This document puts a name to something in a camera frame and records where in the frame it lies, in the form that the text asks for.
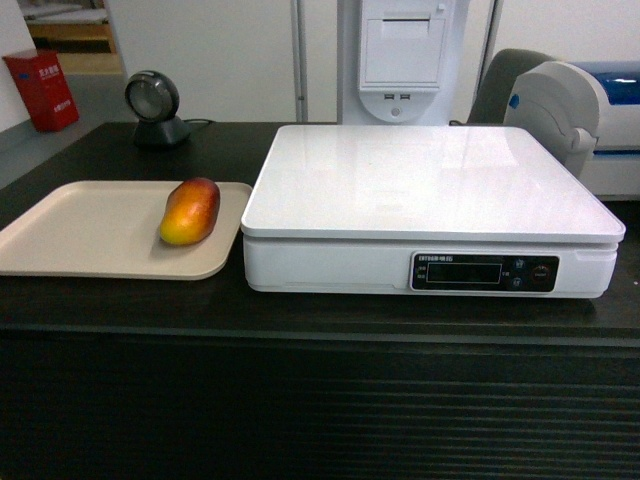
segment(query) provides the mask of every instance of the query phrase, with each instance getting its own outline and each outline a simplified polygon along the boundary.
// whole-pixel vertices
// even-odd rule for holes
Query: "mango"
[[[220,188],[208,178],[192,178],[168,196],[160,238],[171,245],[192,245],[213,231],[220,211]]]

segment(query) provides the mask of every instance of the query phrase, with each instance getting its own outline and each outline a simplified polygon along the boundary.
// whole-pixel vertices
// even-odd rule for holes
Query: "floor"
[[[117,55],[60,54],[80,119],[60,132],[33,132],[0,152],[0,188],[13,182],[105,122],[131,122],[124,100],[125,78]]]

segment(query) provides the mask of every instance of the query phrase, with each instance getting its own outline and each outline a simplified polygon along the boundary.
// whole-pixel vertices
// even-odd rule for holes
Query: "black counter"
[[[279,126],[213,124],[181,148],[154,153],[131,144],[132,125],[103,125],[0,191],[0,227],[79,180],[201,175],[253,185]],[[244,279],[239,233],[224,269],[197,282],[0,278],[2,328],[639,346],[640,204],[608,207],[627,234],[611,286],[595,300],[258,293]]]
[[[169,152],[106,124],[0,191],[0,227],[80,180],[253,185],[279,124]],[[2,478],[640,475],[640,205],[593,300],[258,293],[242,234],[188,281],[0,277]]]

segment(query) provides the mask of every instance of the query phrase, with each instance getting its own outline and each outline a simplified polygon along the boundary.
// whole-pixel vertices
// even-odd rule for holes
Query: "receipt printer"
[[[518,77],[504,123],[592,193],[640,196],[640,62],[545,62]]]
[[[469,0],[339,3],[339,123],[445,125]]]

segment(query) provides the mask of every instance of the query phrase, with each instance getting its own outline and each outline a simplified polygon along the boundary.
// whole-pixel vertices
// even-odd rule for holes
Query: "dark countertop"
[[[169,152],[105,124],[0,191],[4,228],[79,180],[253,185],[281,124],[220,123]],[[228,263],[196,282],[0,277],[0,330],[427,343],[640,346],[640,202],[608,202],[627,226],[610,288],[594,300],[259,293],[244,278],[242,234]]]

